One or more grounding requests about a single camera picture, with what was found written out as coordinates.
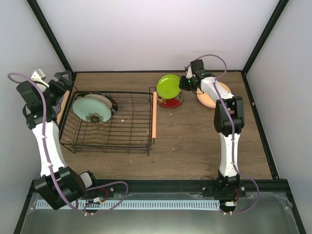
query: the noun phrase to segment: wooden handle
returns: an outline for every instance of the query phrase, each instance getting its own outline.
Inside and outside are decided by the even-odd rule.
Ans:
[[[153,93],[153,118],[152,118],[152,138],[156,138],[156,124],[157,124],[157,92]]]
[[[66,106],[66,102],[69,97],[69,94],[70,92],[67,90],[66,93],[64,94],[62,103],[60,104],[60,112],[58,113],[58,116],[57,116],[58,125],[59,125],[60,119],[62,118],[63,112],[65,111],[65,106]]]

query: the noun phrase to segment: red bowl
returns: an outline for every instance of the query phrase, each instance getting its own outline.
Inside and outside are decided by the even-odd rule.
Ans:
[[[176,97],[172,99],[164,99],[157,95],[157,102],[164,108],[173,109],[180,106],[183,102],[183,94],[180,92]]]

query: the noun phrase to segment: white wall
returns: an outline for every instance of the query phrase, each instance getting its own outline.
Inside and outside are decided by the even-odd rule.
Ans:
[[[312,233],[312,1],[289,1],[248,73],[277,169]]]
[[[38,0],[74,71],[183,70],[206,53],[242,69],[277,2]]]
[[[51,77],[64,68],[25,0],[0,2],[0,44],[0,233],[12,234],[40,157],[21,112],[25,103],[6,75],[41,68]]]

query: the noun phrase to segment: robotic arm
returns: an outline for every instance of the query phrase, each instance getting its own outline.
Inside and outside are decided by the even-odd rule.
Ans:
[[[218,94],[214,87],[216,87],[221,94],[229,111],[232,111],[231,117],[235,126],[235,140],[234,140],[234,160],[232,159],[232,127],[228,116],[219,100]],[[196,91],[200,88],[207,93],[215,102],[214,113],[214,128],[220,135],[221,139],[221,164],[218,170],[217,186],[221,193],[232,191],[239,186],[239,174],[237,174],[234,164],[237,167],[237,146],[241,129],[244,127],[244,111],[243,99],[239,96],[234,96],[227,92],[215,80],[215,76],[204,69],[203,61],[195,60],[187,68],[187,75],[182,76],[179,84],[180,89],[187,91]]]
[[[51,163],[48,163],[42,143],[42,127],[43,127],[43,104],[41,96],[37,89],[28,81],[24,81],[17,86],[26,105],[23,108],[23,114],[26,117],[26,123],[36,136],[40,158],[41,173],[40,179],[34,182],[37,192],[49,203],[49,205],[57,210],[65,205],[65,202],[55,188],[55,182],[51,178],[49,166],[52,165],[56,183],[59,185],[62,193],[69,202],[75,201],[84,196],[87,188],[95,185],[96,179],[89,171],[80,175],[75,173],[70,167],[67,167],[59,143],[59,127],[56,123],[57,114],[53,106],[57,104],[60,98],[72,86],[71,73],[69,71],[56,73],[55,77],[58,81],[51,80],[49,83],[44,82],[45,75],[38,69],[31,76],[31,80],[43,92],[46,102],[46,122],[45,122],[45,141],[47,151],[50,155]]]

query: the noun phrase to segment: gray floor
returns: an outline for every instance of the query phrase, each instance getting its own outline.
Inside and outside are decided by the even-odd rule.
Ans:
[[[249,207],[255,194],[240,198],[238,210]],[[246,214],[219,211],[116,210],[85,217],[81,211],[29,209],[22,234],[295,234],[298,233],[283,194],[261,193]]]

